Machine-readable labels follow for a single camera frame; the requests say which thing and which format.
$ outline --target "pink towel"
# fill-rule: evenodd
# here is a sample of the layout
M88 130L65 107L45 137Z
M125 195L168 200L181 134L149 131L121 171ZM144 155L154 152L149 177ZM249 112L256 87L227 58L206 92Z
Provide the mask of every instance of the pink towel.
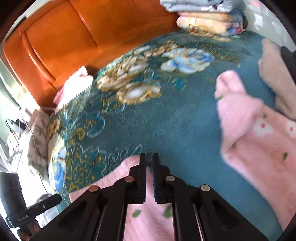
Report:
M54 114L58 113L64 105L86 90L93 80L94 78L88 75L84 66L71 75L53 99L53 102L57 105Z
M100 188L113 185L118 179L128 176L129 169L139 164L140 157L125 159L113 172L94 184ZM76 200L88 187L69 194L71 202ZM171 217L171 204L156 204L152 175L147 168L146 202L143 205L129 204L124 231L125 241L173 241L174 229Z
M215 98L224 161L262 194L285 229L296 211L296 122L249 96L233 70L218 76Z

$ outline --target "orange wooden headboard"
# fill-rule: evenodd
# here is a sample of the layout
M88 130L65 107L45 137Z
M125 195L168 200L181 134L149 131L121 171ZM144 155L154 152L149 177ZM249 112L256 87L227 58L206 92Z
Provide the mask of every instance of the orange wooden headboard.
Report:
M55 0L23 21L4 54L41 106L85 65L90 74L159 35L177 30L159 0Z

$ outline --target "gray blanket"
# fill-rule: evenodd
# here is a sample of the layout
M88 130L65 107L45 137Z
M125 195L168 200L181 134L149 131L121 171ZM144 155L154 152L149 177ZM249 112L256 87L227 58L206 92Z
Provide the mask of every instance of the gray blanket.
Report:
M160 4L168 12L231 12L246 8L243 0L160 0Z

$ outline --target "stack of folded blankets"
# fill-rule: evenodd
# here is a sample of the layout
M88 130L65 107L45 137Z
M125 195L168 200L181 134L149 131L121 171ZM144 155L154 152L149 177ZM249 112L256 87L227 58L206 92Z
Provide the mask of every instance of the stack of folded blankets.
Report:
M178 12L178 27L195 32L233 36L248 25L243 0L160 0L168 12Z

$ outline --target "teal floral bedspread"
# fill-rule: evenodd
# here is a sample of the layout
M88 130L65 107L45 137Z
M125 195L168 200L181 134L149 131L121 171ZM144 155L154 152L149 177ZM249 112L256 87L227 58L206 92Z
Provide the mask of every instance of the teal floral bedspread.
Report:
M209 184L270 240L281 230L269 205L219 154L213 97L216 77L236 70L249 94L274 108L261 81L262 36L226 39L172 32L101 69L49 127L49 175L66 205L68 194L114 170L126 157L157 152L173 175Z

